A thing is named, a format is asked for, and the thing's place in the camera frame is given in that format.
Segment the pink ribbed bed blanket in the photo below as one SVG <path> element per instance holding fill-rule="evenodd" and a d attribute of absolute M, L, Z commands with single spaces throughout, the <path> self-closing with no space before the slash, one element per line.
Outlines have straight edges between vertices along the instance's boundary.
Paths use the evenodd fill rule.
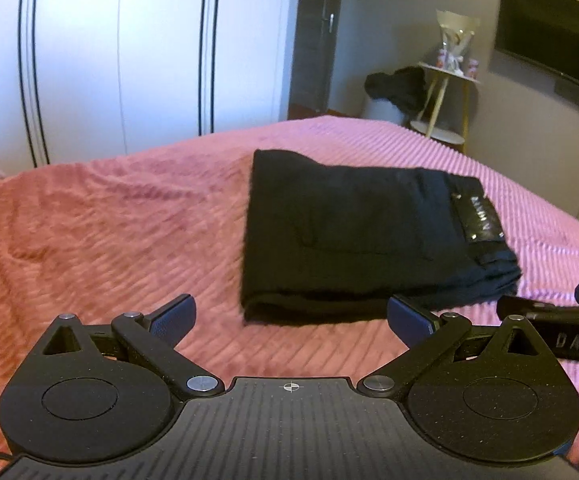
<path fill-rule="evenodd" d="M 521 262 L 521 294 L 571 304 L 579 221 L 495 170 L 388 122 L 320 118 L 219 133 L 0 181 L 0 394 L 58 314 L 106 324 L 187 292 L 197 324 L 180 351 L 224 380 L 358 379 L 402 350 L 383 321 L 248 324 L 240 308 L 252 155 L 327 165 L 425 167 L 478 178 Z M 6 446 L 0 430 L 0 451 Z"/>

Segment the wall mounted black television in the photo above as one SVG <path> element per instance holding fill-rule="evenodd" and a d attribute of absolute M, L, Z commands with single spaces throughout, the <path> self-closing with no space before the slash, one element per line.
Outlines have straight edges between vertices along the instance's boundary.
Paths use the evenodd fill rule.
<path fill-rule="evenodd" d="M 495 50 L 579 84 L 579 0 L 500 0 Z"/>

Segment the dark wooden door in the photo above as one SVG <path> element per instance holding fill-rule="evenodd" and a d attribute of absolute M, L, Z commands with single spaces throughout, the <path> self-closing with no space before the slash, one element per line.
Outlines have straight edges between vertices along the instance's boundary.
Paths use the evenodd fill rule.
<path fill-rule="evenodd" d="M 329 108 L 340 0 L 298 0 L 288 118 Z"/>

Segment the black clothes pile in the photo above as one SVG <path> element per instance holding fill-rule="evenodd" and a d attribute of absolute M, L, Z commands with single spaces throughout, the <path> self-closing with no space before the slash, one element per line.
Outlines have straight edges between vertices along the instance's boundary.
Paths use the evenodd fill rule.
<path fill-rule="evenodd" d="M 422 67 L 408 66 L 392 74 L 370 74 L 365 78 L 364 90 L 373 100 L 387 100 L 401 112 L 415 115 L 426 101 L 425 72 Z"/>

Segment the black pants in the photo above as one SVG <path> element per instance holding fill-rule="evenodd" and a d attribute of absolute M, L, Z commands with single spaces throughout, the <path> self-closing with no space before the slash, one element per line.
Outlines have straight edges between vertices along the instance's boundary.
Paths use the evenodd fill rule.
<path fill-rule="evenodd" d="M 371 320 L 394 296 L 463 307 L 512 295 L 520 279 L 474 177 L 254 153 L 240 293 L 249 321 Z"/>

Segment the white wardrobe with black stripes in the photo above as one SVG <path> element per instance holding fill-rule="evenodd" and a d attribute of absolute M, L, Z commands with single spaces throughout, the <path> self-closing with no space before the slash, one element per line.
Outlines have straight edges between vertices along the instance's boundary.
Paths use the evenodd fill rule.
<path fill-rule="evenodd" d="M 0 165 L 135 153 L 287 116 L 298 0 L 0 0 Z"/>

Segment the white laundry basket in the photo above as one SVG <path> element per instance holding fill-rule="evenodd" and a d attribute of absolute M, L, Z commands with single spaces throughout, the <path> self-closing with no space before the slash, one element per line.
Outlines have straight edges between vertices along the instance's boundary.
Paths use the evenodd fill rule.
<path fill-rule="evenodd" d="M 372 99 L 366 96 L 364 99 L 361 117 L 367 120 L 381 120 L 404 126 L 408 120 L 399 107 L 386 99 Z"/>

